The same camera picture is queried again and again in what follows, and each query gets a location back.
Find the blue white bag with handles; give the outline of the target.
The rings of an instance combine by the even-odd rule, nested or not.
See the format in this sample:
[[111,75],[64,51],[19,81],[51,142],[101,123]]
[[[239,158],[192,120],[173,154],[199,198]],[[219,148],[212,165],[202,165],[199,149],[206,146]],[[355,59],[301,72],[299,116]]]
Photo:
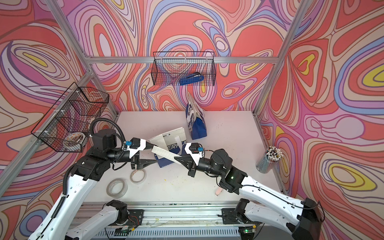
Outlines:
[[167,131],[157,135],[149,140],[149,142],[169,152],[182,155],[185,154],[185,146],[187,143],[186,133],[183,127]]

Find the pink white mini stapler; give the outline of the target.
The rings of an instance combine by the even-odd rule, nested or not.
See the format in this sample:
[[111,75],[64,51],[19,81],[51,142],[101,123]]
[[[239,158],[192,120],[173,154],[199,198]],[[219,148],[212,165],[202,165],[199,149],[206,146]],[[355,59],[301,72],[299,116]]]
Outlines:
[[220,188],[220,187],[218,187],[218,188],[215,190],[215,196],[218,197],[218,196],[221,194],[222,191],[223,191],[223,189]]

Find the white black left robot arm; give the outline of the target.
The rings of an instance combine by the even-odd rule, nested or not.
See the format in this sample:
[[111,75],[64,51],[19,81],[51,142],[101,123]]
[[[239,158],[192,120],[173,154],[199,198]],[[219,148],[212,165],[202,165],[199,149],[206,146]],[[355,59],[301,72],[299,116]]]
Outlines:
[[63,192],[43,222],[29,236],[30,240],[85,240],[91,239],[110,224],[127,225],[131,214],[121,201],[108,202],[102,211],[82,226],[69,227],[85,198],[110,167],[119,162],[140,164],[140,151],[154,145],[144,139],[126,141],[121,128],[107,118],[96,118],[90,124],[93,146],[63,178]]

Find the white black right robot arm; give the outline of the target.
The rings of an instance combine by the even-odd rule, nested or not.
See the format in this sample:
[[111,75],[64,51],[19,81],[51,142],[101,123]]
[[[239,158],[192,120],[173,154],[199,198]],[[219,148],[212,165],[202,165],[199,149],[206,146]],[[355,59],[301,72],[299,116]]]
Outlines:
[[235,209],[234,222],[265,223],[289,233],[295,240],[318,240],[324,218],[321,203],[279,193],[253,179],[232,165],[233,160],[224,149],[205,157],[205,149],[198,143],[189,143],[185,155],[174,157],[194,177],[203,172],[215,178],[220,188],[241,196]]

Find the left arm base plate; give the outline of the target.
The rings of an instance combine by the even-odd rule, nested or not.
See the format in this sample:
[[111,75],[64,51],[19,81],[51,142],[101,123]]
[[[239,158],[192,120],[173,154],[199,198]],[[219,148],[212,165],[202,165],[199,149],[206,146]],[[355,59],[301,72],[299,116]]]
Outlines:
[[144,212],[144,210],[139,209],[119,211],[115,224],[119,226],[138,227],[143,222]]

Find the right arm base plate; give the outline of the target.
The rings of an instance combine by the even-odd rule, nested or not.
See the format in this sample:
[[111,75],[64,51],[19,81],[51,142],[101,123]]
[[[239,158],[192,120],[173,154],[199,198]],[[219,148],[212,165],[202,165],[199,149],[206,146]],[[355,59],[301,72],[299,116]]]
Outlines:
[[224,225],[255,225],[259,226],[261,222],[251,221],[245,215],[240,214],[235,208],[223,208],[218,217],[222,218]]

